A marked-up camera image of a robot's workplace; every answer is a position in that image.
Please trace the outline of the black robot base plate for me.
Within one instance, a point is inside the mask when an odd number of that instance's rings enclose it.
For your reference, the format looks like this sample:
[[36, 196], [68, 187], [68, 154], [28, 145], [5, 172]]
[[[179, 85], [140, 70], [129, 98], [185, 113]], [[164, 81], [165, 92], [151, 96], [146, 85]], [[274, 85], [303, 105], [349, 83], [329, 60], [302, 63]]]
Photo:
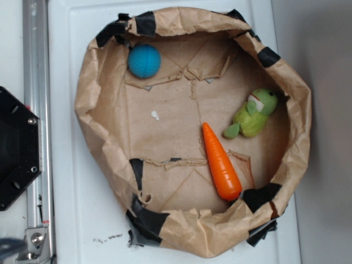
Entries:
[[40, 119], [1, 87], [1, 211], [41, 173]]

